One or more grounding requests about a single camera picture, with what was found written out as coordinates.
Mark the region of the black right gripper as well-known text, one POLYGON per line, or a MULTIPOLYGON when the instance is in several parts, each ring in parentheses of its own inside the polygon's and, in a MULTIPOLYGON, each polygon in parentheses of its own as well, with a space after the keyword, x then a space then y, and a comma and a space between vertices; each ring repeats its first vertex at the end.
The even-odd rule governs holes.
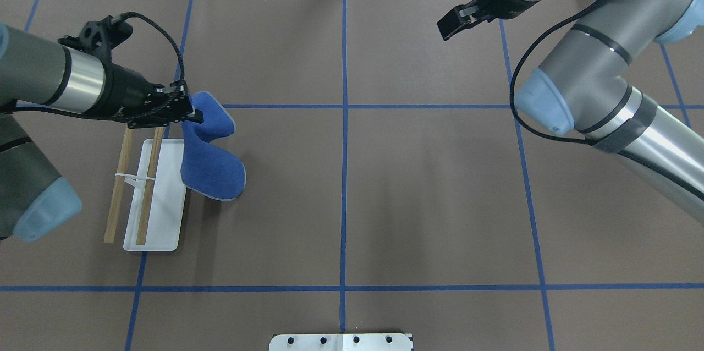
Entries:
POLYGON ((457 33, 474 28, 483 21, 515 19, 535 4, 527 0, 477 0, 477 4, 457 5, 437 21, 438 32, 443 42, 447 42, 457 33))

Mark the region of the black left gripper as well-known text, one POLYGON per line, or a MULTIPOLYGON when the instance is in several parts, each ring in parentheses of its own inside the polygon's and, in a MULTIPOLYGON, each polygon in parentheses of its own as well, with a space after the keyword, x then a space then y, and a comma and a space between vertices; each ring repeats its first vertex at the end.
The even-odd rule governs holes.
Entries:
POLYGON ((157 127, 170 122, 204 122, 203 113, 195 108, 183 79, 165 86, 112 64, 104 92, 102 115, 133 128, 157 127))

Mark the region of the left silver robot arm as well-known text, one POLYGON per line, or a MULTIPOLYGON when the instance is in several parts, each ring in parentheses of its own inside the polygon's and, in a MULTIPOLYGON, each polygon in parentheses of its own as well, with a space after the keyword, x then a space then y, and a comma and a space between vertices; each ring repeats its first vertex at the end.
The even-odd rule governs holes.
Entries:
POLYGON ((186 83, 174 38, 137 12, 88 21, 77 35, 51 41, 2 23, 2 240, 37 241, 75 218, 83 202, 32 132, 61 126, 123 124, 130 129, 202 123, 186 83), (139 19, 166 39, 178 60, 168 85, 119 65, 113 51, 133 35, 139 19))

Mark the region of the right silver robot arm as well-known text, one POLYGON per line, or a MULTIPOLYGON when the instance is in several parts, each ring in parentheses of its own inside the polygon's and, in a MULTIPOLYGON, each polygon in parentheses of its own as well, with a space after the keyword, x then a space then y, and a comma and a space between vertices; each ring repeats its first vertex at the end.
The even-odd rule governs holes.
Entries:
MULTIPOLYGON (((540 0, 471 0, 438 22, 443 40, 495 19, 518 17, 540 0)), ((509 103, 546 129, 535 135, 618 155, 690 216, 702 221, 702 137, 623 78, 650 43, 678 42, 702 26, 702 0, 595 0, 548 29, 570 24, 521 88, 531 50, 516 65, 509 103)))

